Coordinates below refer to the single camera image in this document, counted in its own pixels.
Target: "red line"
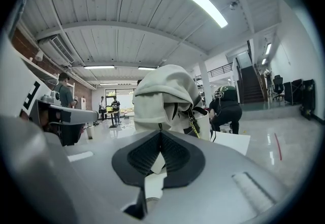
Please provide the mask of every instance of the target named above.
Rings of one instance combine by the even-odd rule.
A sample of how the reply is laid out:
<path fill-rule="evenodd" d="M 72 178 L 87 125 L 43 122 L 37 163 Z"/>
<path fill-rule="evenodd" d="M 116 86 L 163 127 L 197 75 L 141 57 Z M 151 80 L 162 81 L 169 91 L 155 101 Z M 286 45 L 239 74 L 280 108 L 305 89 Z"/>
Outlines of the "red line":
<path fill-rule="evenodd" d="M 274 135 L 275 135 L 276 142 L 277 142 L 277 144 L 278 144 L 279 155 L 280 155 L 280 161 L 282 161 L 282 153 L 281 153 L 281 148 L 280 148 L 279 140 L 278 140 L 278 137 L 276 136 L 276 133 L 274 133 Z"/>

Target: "air vent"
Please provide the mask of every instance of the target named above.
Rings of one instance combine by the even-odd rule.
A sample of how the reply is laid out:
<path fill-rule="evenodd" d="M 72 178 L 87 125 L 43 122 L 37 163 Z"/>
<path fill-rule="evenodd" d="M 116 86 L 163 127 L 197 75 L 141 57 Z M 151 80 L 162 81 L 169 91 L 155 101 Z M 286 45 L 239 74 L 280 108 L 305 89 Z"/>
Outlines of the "air vent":
<path fill-rule="evenodd" d="M 58 50 L 62 53 L 62 55 L 68 59 L 70 63 L 73 63 L 75 60 L 72 58 L 71 54 L 68 52 L 66 47 L 63 45 L 62 40 L 59 39 L 58 36 L 55 36 L 51 39 L 52 43 L 58 48 Z"/>

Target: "white table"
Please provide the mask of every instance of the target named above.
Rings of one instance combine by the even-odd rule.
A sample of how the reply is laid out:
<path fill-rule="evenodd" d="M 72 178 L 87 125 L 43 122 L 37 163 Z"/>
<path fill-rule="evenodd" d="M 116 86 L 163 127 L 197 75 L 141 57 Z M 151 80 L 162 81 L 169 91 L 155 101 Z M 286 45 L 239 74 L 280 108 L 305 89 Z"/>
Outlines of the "white table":
<path fill-rule="evenodd" d="M 230 147 L 243 155 L 246 155 L 250 136 L 249 135 L 234 135 L 222 132 L 213 132 L 211 142 L 216 134 L 214 143 Z"/>

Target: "man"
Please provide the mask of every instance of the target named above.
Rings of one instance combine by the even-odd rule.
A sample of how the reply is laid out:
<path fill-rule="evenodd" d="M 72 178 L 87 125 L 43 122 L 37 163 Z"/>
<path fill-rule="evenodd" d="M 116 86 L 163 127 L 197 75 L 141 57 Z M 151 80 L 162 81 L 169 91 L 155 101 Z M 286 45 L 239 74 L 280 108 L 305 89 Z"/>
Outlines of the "man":
<path fill-rule="evenodd" d="M 220 87 L 215 94 L 215 99 L 210 103 L 209 116 L 212 129 L 220 132 L 220 126 L 231 122 L 233 134 L 238 134 L 239 119 L 242 109 L 236 101 L 236 88 L 232 86 Z"/>
<path fill-rule="evenodd" d="M 267 81 L 268 96 L 271 97 L 272 96 L 272 74 L 271 74 L 271 71 L 266 69 L 264 71 L 264 77 L 266 78 L 266 81 Z"/>
<path fill-rule="evenodd" d="M 76 105 L 73 100 L 72 93 L 67 87 L 67 83 L 70 80 L 69 76 L 63 72 L 59 75 L 59 83 L 54 87 L 53 90 L 60 93 L 61 106 L 72 108 Z"/>
<path fill-rule="evenodd" d="M 102 96 L 102 99 L 100 101 L 100 113 L 102 114 L 102 121 L 104 121 L 104 113 L 106 112 L 106 105 L 104 101 L 104 96 Z"/>
<path fill-rule="evenodd" d="M 113 111 L 117 111 L 117 113 L 114 114 L 114 120 L 116 124 L 121 124 L 120 122 L 120 102 L 116 100 L 116 97 L 114 97 L 114 101 L 112 102 L 112 108 Z"/>

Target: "ceiling light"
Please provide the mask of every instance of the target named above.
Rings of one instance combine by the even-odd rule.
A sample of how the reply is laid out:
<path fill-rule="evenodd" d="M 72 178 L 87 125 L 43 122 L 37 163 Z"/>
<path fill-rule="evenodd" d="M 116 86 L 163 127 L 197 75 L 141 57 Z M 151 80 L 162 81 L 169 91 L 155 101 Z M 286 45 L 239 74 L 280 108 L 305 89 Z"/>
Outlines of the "ceiling light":
<path fill-rule="evenodd" d="M 269 43 L 268 46 L 266 47 L 266 55 L 269 54 L 269 52 L 271 50 L 271 46 L 272 46 L 272 44 Z"/>
<path fill-rule="evenodd" d="M 100 86 L 104 86 L 104 85 L 118 85 L 118 83 L 101 83 Z"/>
<path fill-rule="evenodd" d="M 150 68 L 150 67 L 138 67 L 138 70 L 145 70 L 145 71 L 153 71 L 156 68 Z"/>
<path fill-rule="evenodd" d="M 210 0 L 193 0 L 200 7 L 204 9 L 219 25 L 221 28 L 225 27 L 228 23 L 221 15 L 219 10 L 210 2 Z"/>
<path fill-rule="evenodd" d="M 94 70 L 94 69 L 113 69 L 113 65 L 100 65 L 100 66 L 84 66 L 84 69 Z"/>

